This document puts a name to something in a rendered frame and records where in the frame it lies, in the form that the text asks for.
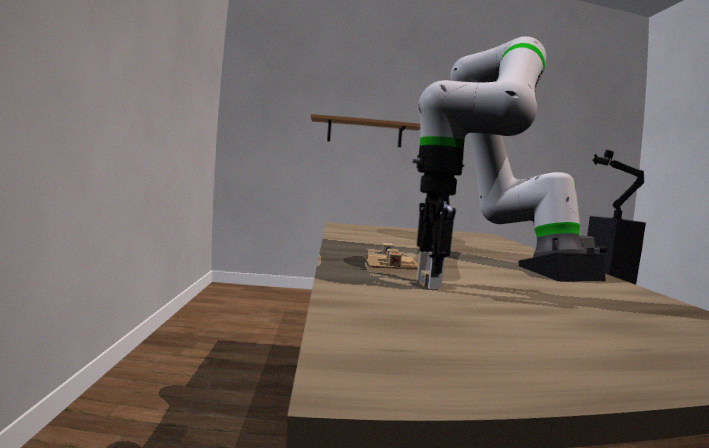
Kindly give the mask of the tan flat mat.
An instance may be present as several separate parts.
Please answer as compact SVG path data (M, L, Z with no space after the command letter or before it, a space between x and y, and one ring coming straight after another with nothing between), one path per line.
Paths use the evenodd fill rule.
M386 256L380 255L363 255L370 267L378 268L400 268L400 269L417 269L418 263L411 257L402 257L401 266L390 266L386 260Z

